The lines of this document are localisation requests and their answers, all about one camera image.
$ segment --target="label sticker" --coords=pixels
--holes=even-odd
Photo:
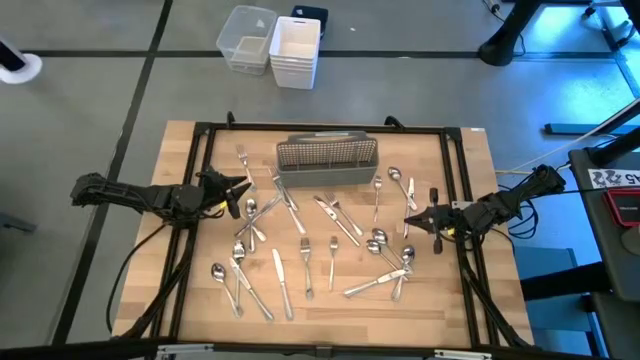
[[[640,186],[640,171],[621,169],[589,169],[594,189],[619,186]]]

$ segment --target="metal spoon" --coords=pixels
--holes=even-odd
[[[376,207],[373,210],[373,222],[378,222],[378,200],[380,199],[380,188],[382,188],[382,177],[376,175],[373,178],[373,187],[376,189]]]
[[[402,249],[402,261],[403,261],[403,268],[405,270],[410,269],[409,264],[411,264],[411,262],[413,261],[413,259],[415,259],[416,257],[416,249],[413,248],[413,246],[411,245],[407,245]],[[400,278],[398,279],[398,283],[396,284],[396,287],[393,289],[393,292],[391,293],[391,300],[393,301],[399,301],[400,300],[400,294],[402,293],[402,281],[404,280],[404,278]]]
[[[416,205],[415,201],[413,201],[413,199],[409,196],[409,193],[407,193],[407,190],[404,188],[404,185],[402,185],[402,182],[400,181],[402,180],[402,173],[400,172],[400,169],[389,166],[387,173],[389,174],[391,180],[395,181],[398,186],[400,186],[400,189],[402,189],[402,193],[407,198],[407,203],[409,204],[409,207],[411,207],[411,210],[418,211],[418,205]]]
[[[391,247],[389,246],[389,241],[388,241],[388,237],[387,237],[387,233],[384,232],[384,230],[382,229],[378,229],[378,228],[373,228],[371,230],[371,235],[373,236],[373,240],[377,241],[380,245],[382,246],[386,246],[387,249],[389,249],[389,251],[391,252],[391,254],[398,259],[398,262],[400,262],[400,264],[402,264],[402,258],[396,254],[395,251],[393,251],[391,249]]]
[[[253,230],[253,216],[256,214],[256,211],[258,211],[258,204],[255,200],[249,198],[247,199],[246,209],[247,216],[249,217],[249,226]],[[249,231],[249,241],[249,252],[253,254],[256,252],[256,239],[253,237],[253,231]]]
[[[211,266],[211,276],[213,276],[213,279],[215,281],[222,283],[222,286],[224,286],[224,290],[226,291],[227,296],[229,297],[229,301],[231,301],[231,308],[233,309],[233,315],[235,315],[237,318],[241,317],[243,314],[242,308],[240,307],[240,305],[238,305],[235,302],[235,300],[233,300],[233,296],[231,296],[231,291],[229,291],[227,284],[224,282],[224,276],[225,276],[224,266],[222,266],[222,264],[220,263],[214,263]]]
[[[236,239],[236,243],[233,244],[233,259],[238,263],[238,266],[240,266],[240,263],[242,262],[242,260],[244,260],[244,257],[246,256],[246,251],[244,248],[244,243],[242,243],[242,240],[240,239]],[[240,278],[238,278],[236,276],[236,288],[235,288],[235,299],[236,299],[236,304],[238,304],[238,306],[240,306]]]
[[[382,253],[382,247],[377,241],[367,240],[367,250],[369,250],[369,252],[374,255],[382,256],[382,258],[387,262],[387,264],[389,264],[389,266],[391,266],[393,270],[398,270],[398,267]]]

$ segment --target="cutlery basket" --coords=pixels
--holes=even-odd
[[[291,135],[276,154],[286,187],[368,184],[378,168],[378,141],[364,131]]]

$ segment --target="white plastic bin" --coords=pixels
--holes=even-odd
[[[268,9],[245,5],[233,9],[216,41],[232,70],[264,73],[276,19],[276,13]]]
[[[278,86],[312,89],[319,48],[319,20],[280,16],[269,48]]]

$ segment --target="wooden table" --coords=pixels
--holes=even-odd
[[[177,184],[182,181],[193,126],[193,122],[168,122],[153,184]],[[258,187],[257,193],[247,192],[244,198],[251,196],[260,206],[276,194],[266,164],[275,159],[276,143],[285,140],[289,134],[274,131],[217,131],[212,165],[228,176],[244,175],[235,150],[235,144],[244,144]],[[496,191],[496,178],[484,130],[463,129],[462,134],[474,196],[477,198]],[[326,190],[333,191],[365,231],[365,236],[360,238],[364,244],[374,227],[373,187],[359,185],[290,189],[300,207],[299,216],[311,241],[310,267],[314,299],[308,301],[304,295],[304,263],[299,253],[300,235],[286,208],[280,204],[257,221],[268,240],[266,243],[258,241],[256,253],[249,255],[242,263],[245,274],[274,314],[275,321],[265,322],[245,289],[241,289],[240,293],[244,316],[235,319],[221,284],[215,282],[210,275],[214,262],[223,264],[227,269],[227,284],[233,291],[235,278],[228,266],[228,259],[235,240],[233,233],[243,221],[233,220],[225,214],[222,219],[200,223],[179,340],[391,347],[470,346],[455,248],[453,244],[445,242],[443,254],[434,255],[432,236],[417,228],[410,229],[408,239],[402,238],[405,199],[398,186],[391,183],[385,174],[387,167],[394,165],[402,170],[403,181],[407,182],[410,176],[415,178],[416,203],[420,211],[427,204],[428,189],[433,186],[440,190],[440,203],[448,202],[438,137],[415,134],[370,136],[378,139],[379,173],[383,177],[380,215],[375,226],[389,234],[391,246],[396,252],[400,252],[406,244],[412,244],[416,249],[416,258],[412,264],[415,273],[409,282],[405,282],[400,302],[390,300],[394,286],[392,282],[351,299],[342,295],[345,288],[368,281],[390,271],[390,268],[382,258],[368,253],[365,246],[355,247],[312,200],[313,195],[321,195]],[[416,151],[425,148],[433,150]],[[453,145],[450,148],[452,163],[456,164]],[[199,159],[202,158],[202,153],[203,149],[200,149]],[[461,194],[457,166],[454,166],[454,175],[457,193]],[[156,216],[145,214],[138,241],[159,224],[160,220]],[[132,259],[114,334],[127,330],[155,296],[170,232],[170,229],[164,229]],[[331,235],[336,235],[340,241],[333,292],[328,289]],[[282,295],[271,255],[272,248],[279,250],[284,263],[289,297],[294,308],[294,321],[287,321],[284,316]],[[499,234],[490,232],[483,249],[492,298],[520,336],[532,342],[511,245]],[[172,308],[173,298],[167,302],[162,334],[168,332]],[[481,338],[486,342],[483,311],[477,299],[476,313],[481,326]]]

